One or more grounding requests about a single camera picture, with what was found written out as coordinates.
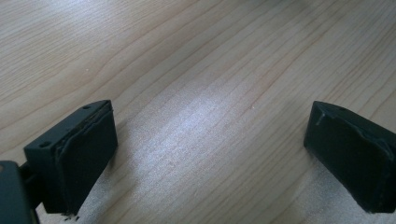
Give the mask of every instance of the light wood surface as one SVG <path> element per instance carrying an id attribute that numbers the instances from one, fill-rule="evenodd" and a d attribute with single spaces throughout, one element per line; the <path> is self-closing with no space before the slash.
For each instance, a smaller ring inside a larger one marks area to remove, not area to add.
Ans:
<path id="1" fill-rule="evenodd" d="M 395 1 L 0 2 L 0 160 L 102 99 L 117 154 L 42 223 L 396 222 L 303 147 L 314 100 L 396 132 Z"/>

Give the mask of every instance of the wooden table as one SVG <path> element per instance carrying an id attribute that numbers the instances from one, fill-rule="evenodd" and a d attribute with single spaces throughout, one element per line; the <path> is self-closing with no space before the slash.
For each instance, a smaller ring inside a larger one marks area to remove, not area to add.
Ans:
<path id="1" fill-rule="evenodd" d="M 395 223 L 303 147 L 314 100 L 396 132 L 393 0 L 2 1 L 0 159 L 111 99 L 120 146 L 78 218 Z"/>

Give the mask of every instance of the wood grain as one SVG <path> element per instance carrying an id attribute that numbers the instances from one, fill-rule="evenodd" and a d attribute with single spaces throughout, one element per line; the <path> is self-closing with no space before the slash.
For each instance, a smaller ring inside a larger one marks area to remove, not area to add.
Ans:
<path id="1" fill-rule="evenodd" d="M 0 2 L 0 159 L 111 99 L 120 147 L 42 223 L 395 223 L 303 147 L 314 100 L 396 132 L 396 2 Z"/>

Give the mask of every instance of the screw hole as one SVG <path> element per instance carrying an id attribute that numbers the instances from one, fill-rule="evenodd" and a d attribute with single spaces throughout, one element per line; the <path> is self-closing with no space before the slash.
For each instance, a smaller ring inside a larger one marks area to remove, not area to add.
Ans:
<path id="1" fill-rule="evenodd" d="M 50 142 L 43 142 L 42 144 L 40 144 L 39 146 L 40 147 L 47 147 L 47 146 L 49 146 L 50 145 Z"/>

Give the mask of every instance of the table surface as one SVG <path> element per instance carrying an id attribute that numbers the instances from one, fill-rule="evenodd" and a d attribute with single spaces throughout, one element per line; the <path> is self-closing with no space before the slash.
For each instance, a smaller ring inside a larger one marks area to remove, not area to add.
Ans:
<path id="1" fill-rule="evenodd" d="M 395 223 L 303 147 L 313 101 L 396 132 L 394 0 L 1 1 L 0 160 L 110 99 L 120 146 L 78 217 Z"/>

